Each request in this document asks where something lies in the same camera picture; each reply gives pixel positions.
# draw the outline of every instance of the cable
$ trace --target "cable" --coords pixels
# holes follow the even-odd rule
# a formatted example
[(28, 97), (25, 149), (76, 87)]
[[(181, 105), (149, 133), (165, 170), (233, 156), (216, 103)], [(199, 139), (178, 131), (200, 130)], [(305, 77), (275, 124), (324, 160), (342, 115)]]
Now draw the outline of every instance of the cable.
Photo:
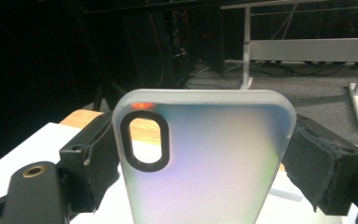
[(345, 66), (345, 63), (344, 64), (341, 64), (340, 67), (334, 71), (334, 72), (331, 72), (331, 73), (327, 73), (327, 74), (318, 74), (322, 71), (324, 71), (325, 69), (329, 68), (329, 67), (332, 67), (334, 66), (335, 64), (331, 63), (315, 72), (311, 72), (311, 73), (301, 73), (301, 72), (297, 72), (296, 70), (294, 70), (293, 68), (290, 68), (291, 72), (293, 72), (293, 74), (298, 74), (300, 76), (298, 77), (328, 77), (328, 76), (331, 76), (331, 75), (334, 75), (335, 73), (337, 73), (338, 71), (340, 71), (344, 66)]
[(263, 66), (265, 63), (267, 63), (267, 62), (262, 62), (261, 64), (258, 64), (258, 65), (252, 65), (252, 64), (251, 64), (251, 68), (261, 67), (261, 66)]
[(293, 18), (293, 15), (295, 14), (295, 11), (296, 11), (297, 7), (298, 7), (298, 4), (293, 5), (293, 10), (292, 10), (292, 13), (290, 13), (290, 16), (289, 16), (290, 19), (289, 19), (289, 22), (287, 22), (286, 29), (284, 30), (282, 39), (284, 39), (286, 37), (287, 30), (289, 29), (289, 26), (292, 23), (292, 18)]
[(287, 21), (289, 21), (290, 19), (290, 15), (284, 20), (284, 22), (282, 23), (281, 27), (278, 28), (278, 30), (275, 32), (275, 34), (272, 36), (272, 39), (275, 39), (275, 37), (277, 36), (277, 34), (280, 32), (280, 30), (283, 28), (283, 26), (287, 23)]
[[(310, 13), (310, 12), (323, 12), (323, 11), (338, 11), (338, 10), (351, 10), (358, 9), (358, 7), (332, 7), (326, 9), (311, 9), (311, 10), (298, 10), (296, 13)], [(267, 12), (267, 13), (253, 13), (252, 16), (267, 16), (267, 15), (280, 15), (290, 14), (292, 11), (284, 12)]]
[(233, 67), (231, 67), (231, 68), (228, 68), (227, 70), (225, 70), (225, 72), (234, 70), (234, 69), (236, 69), (236, 68), (238, 68), (238, 67), (241, 67), (242, 65), (243, 65), (243, 63), (239, 63), (239, 64), (237, 64), (237, 65), (235, 65), (235, 66), (233, 66)]
[(201, 73), (201, 72), (205, 72), (205, 71), (207, 71), (207, 70), (209, 70), (209, 69), (211, 69), (211, 68), (210, 68), (210, 67), (206, 67), (206, 68), (203, 68), (203, 69), (201, 69), (201, 70), (199, 70), (199, 71), (197, 71), (197, 72), (190, 73), (189, 75), (190, 75), (191, 77), (193, 77), (193, 76), (195, 76), (196, 74), (199, 74), (199, 73)]
[[(292, 67), (284, 66), (284, 65), (281, 65), (281, 64), (268, 63), (268, 65), (269, 65), (269, 67), (280, 68), (280, 69), (284, 70), (285, 73), (281, 74), (281, 75), (275, 75), (275, 74), (272, 74), (272, 73), (267, 72), (267, 71), (263, 71), (263, 70), (260, 70), (260, 69), (252, 69), (252, 68), (251, 68), (251, 71), (256, 71), (256, 72), (265, 74), (268, 77), (279, 77), (279, 78), (285, 78), (285, 77), (328, 77), (328, 76), (334, 75), (335, 73), (339, 72), (345, 66), (345, 63), (342, 64), (335, 71), (330, 72), (330, 73), (326, 73), (326, 74), (318, 74), (318, 73), (322, 72), (323, 70), (325, 70), (325, 69), (327, 69), (329, 67), (334, 66), (335, 64), (331, 63), (331, 64), (329, 64), (329, 65), (327, 65), (327, 66), (325, 66), (325, 67), (323, 67), (321, 69), (318, 69), (317, 71), (311, 72), (311, 73), (297, 72)], [(264, 76), (260, 76), (260, 75), (257, 75), (257, 74), (252, 74), (252, 76), (254, 76), (254, 77), (264, 77)]]
[(214, 73), (214, 74), (209, 75), (209, 76), (194, 75), (193, 77), (204, 77), (204, 78), (208, 78), (208, 77), (217, 77), (217, 76), (219, 76), (219, 74)]
[(214, 85), (214, 84), (195, 84), (195, 83), (186, 83), (185, 84), (185, 87), (187, 86), (187, 85), (190, 85), (190, 86), (203, 86), (203, 87), (218, 87), (218, 88), (220, 88), (220, 90), (225, 90), (225, 88), (224, 87), (222, 87), (222, 86), (220, 86), (220, 85)]

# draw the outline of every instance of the floor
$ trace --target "floor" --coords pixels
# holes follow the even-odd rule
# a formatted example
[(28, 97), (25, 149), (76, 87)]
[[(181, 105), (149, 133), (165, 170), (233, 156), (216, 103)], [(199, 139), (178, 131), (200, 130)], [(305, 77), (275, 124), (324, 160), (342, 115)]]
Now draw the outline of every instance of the floor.
[[(251, 90), (273, 90), (285, 96), (302, 114), (358, 145), (358, 127), (348, 91), (357, 82), (353, 63), (265, 63), (251, 65)], [(184, 89), (237, 90), (242, 83), (241, 63), (226, 62), (220, 76), (199, 63)]]

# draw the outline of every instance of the iridescent phone case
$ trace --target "iridescent phone case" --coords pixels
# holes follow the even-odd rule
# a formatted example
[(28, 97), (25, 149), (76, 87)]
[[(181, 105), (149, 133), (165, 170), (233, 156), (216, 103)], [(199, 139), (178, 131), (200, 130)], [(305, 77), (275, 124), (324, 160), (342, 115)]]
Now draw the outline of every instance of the iridescent phone case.
[[(134, 157), (136, 118), (159, 125), (156, 162)], [(274, 91), (128, 93), (113, 125), (134, 223), (255, 223), (295, 123)]]

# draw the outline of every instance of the dark background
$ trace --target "dark background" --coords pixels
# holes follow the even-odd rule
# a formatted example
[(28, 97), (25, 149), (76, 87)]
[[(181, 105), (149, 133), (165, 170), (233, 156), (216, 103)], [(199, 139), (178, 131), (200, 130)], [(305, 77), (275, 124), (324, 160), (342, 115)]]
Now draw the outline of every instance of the dark background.
[[(297, 10), (347, 7), (355, 2), (304, 4)], [(85, 6), (103, 9), (123, 4), (143, 2), (88, 1)], [(259, 7), (253, 12), (292, 8)], [(242, 57), (243, 9), (198, 8), (188, 15), (190, 32), (182, 43), (187, 56), (182, 61), (170, 60), (172, 44), (166, 36), (172, 28), (167, 28), (167, 14), (90, 17), (82, 22), (88, 27), (102, 73), (125, 91), (180, 88), (198, 60), (219, 71), (224, 59)], [(253, 16), (252, 39), (271, 39), (286, 17)], [(331, 37), (358, 37), (358, 9), (295, 14), (286, 35), (292, 39)], [(91, 103), (100, 80), (84, 36), (62, 1), (0, 0), (0, 158), (46, 123), (60, 122)]]

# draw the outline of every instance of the white desk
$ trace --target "white desk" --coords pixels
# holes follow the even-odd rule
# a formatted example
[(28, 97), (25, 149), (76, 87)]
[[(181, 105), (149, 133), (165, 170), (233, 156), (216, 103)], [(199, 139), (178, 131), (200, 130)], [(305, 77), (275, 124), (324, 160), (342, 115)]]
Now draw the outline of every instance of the white desk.
[[(6, 195), (11, 175), (35, 161), (57, 162), (59, 149), (80, 129), (49, 123), (0, 160), (0, 197)], [(356, 208), (351, 217), (326, 217), (313, 213), (310, 203), (302, 196), (284, 172), (279, 172), (272, 190), (257, 220), (257, 224), (270, 223), (354, 223)], [(81, 214), (71, 223), (119, 223), (132, 224), (130, 205), (121, 177), (105, 194), (100, 209), (95, 214)]]

